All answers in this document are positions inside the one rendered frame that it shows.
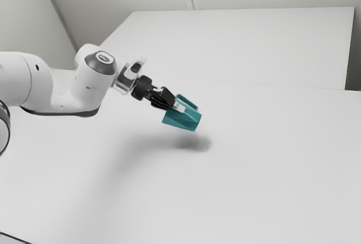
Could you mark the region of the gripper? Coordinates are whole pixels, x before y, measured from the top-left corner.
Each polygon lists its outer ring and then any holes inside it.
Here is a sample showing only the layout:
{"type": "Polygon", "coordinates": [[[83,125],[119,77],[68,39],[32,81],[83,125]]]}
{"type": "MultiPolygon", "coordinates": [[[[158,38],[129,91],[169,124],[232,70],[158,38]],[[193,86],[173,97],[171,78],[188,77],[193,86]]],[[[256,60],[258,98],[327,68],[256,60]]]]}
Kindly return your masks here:
{"type": "Polygon", "coordinates": [[[185,112],[186,108],[176,101],[176,97],[166,87],[160,89],[152,85],[152,80],[142,75],[136,80],[131,96],[138,101],[143,98],[150,101],[151,106],[162,110],[173,109],[178,112],[185,112]]]}

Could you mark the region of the teal faceted mug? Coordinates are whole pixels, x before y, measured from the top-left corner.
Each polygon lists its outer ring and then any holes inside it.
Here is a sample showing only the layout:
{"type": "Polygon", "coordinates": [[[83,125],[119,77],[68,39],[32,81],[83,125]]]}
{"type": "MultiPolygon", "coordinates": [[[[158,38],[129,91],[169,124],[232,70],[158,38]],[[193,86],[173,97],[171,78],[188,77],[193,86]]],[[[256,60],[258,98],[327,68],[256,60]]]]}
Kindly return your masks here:
{"type": "Polygon", "coordinates": [[[184,107],[184,111],[179,112],[173,108],[168,109],[162,123],[194,132],[202,117],[199,108],[181,94],[176,95],[175,101],[184,107]]]}

